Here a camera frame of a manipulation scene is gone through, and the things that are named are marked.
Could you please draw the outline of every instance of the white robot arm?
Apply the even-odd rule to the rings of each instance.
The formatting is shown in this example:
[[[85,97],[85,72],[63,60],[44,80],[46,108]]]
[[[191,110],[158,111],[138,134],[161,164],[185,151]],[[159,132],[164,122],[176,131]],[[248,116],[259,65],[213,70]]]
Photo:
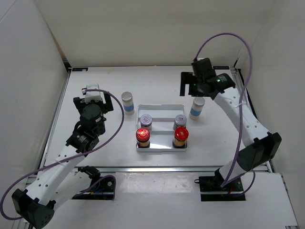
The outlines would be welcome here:
[[[194,60],[192,66],[193,73],[181,73],[180,96],[184,96],[185,85],[189,84],[189,95],[211,97],[225,111],[238,131],[239,106],[243,108],[242,141],[245,148],[240,149],[235,161],[216,170],[215,183],[220,186],[227,178],[233,162],[235,166],[229,181],[272,159],[282,139],[278,133],[271,134],[246,104],[239,104],[240,94],[235,83],[227,74],[216,75],[209,58]]]
[[[87,89],[99,89],[98,84],[87,85]],[[23,191],[15,190],[12,199],[16,211],[36,229],[45,227],[58,209],[75,194],[102,180],[94,167],[84,167],[77,173],[72,172],[99,142],[98,137],[105,133],[106,119],[103,114],[113,111],[108,94],[104,94],[103,103],[100,92],[85,92],[85,98],[76,97],[73,102],[80,113],[66,146],[55,159],[59,164],[41,171],[36,181]]]

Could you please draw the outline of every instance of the silver lid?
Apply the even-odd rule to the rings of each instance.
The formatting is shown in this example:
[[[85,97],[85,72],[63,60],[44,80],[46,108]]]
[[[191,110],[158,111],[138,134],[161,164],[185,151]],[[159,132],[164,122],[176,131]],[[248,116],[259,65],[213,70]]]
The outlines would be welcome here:
[[[132,94],[130,92],[124,92],[122,94],[122,100],[123,100],[123,102],[126,102],[126,103],[132,101]]]
[[[205,104],[205,99],[203,97],[196,97],[194,98],[193,104],[195,106],[201,107]]]
[[[179,114],[175,118],[175,123],[177,126],[185,126],[186,125],[186,117],[183,114]]]
[[[153,122],[152,117],[149,114],[143,114],[140,118],[140,123],[143,126],[149,126]]]

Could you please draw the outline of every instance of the white platform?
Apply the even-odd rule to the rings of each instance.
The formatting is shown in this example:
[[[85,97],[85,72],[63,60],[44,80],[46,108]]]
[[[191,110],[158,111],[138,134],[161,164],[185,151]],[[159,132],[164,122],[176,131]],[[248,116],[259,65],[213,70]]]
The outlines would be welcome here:
[[[54,135],[48,150],[46,164],[50,164],[60,153],[72,134],[79,113],[73,104],[74,97],[82,97],[81,88],[98,83],[120,99],[125,91],[133,95],[134,106],[139,104],[182,104],[185,114],[191,109],[193,98],[180,97],[180,73],[192,71],[191,66],[166,67],[97,67],[87,72],[72,72],[61,105]],[[217,74],[230,70],[217,70]],[[108,139],[117,129],[121,112],[113,100],[114,111],[105,115],[106,133],[100,142]],[[190,133],[186,152],[140,153],[134,147],[136,113],[125,116],[119,134],[103,149],[91,154],[80,163],[96,167],[185,167],[222,166],[233,158],[238,132],[224,111],[207,98],[201,118],[188,119]]]
[[[45,229],[285,229],[296,220],[279,174],[258,173],[246,201],[201,202],[197,174],[118,173],[114,201],[69,200]],[[251,182],[246,174],[244,186]]]

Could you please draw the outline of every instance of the black bracket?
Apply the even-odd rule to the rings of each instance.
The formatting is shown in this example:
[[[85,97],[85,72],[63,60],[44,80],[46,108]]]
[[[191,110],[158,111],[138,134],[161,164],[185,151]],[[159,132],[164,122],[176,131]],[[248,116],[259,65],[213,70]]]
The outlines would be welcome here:
[[[28,221],[34,228],[42,229],[45,227],[54,215],[54,200],[47,206],[39,204],[39,199],[32,199],[27,193],[27,189],[21,191],[17,189],[12,194],[14,207],[19,215]]]
[[[86,166],[84,168],[78,168],[78,171],[86,173],[92,179],[90,186],[101,179],[101,174],[95,167]],[[72,199],[113,200],[115,193],[114,184],[114,178],[107,177],[96,184],[90,192],[73,197]]]
[[[98,105],[99,108],[101,109],[101,112],[103,114],[106,114],[109,111],[113,111],[113,105],[110,95],[104,93],[104,98],[105,98],[105,103],[103,103],[102,101],[95,102],[92,100],[90,104]],[[80,115],[82,114],[82,110],[88,105],[85,103],[85,99],[84,98],[81,99],[80,97],[73,98],[73,102]]]
[[[238,165],[248,172],[271,160],[275,156],[281,141],[282,138],[278,133],[268,133],[268,136],[262,139],[255,138],[251,145],[239,151]]]
[[[239,195],[244,191],[241,179],[232,181],[225,187],[220,187],[220,183],[215,177],[199,177],[195,180],[200,186],[201,201],[244,201],[244,195]]]
[[[212,100],[218,93],[224,93],[225,89],[235,87],[235,83],[228,74],[216,75],[209,58],[195,60],[192,67],[193,73],[181,73],[180,96],[185,95],[186,84],[189,84],[189,95],[211,97]]]

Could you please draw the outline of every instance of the jar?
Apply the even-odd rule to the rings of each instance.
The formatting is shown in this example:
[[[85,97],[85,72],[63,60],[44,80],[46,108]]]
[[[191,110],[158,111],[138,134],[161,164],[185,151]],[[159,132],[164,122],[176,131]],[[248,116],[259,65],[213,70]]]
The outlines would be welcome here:
[[[189,137],[189,132],[185,127],[178,127],[174,133],[173,146],[175,148],[186,148],[186,140]]]
[[[179,114],[175,117],[175,121],[173,123],[173,130],[176,130],[180,126],[186,126],[186,117],[183,114]]]
[[[203,97],[194,98],[189,117],[193,120],[197,120],[199,118],[199,115],[201,114],[204,104],[205,99]]]
[[[121,97],[125,114],[132,115],[134,113],[132,94],[130,92],[124,92]]]
[[[149,114],[143,114],[140,118],[141,127],[152,130],[153,118]]]
[[[137,130],[136,133],[137,137],[137,144],[139,148],[149,148],[150,146],[150,133],[149,130],[146,128],[140,128]]]

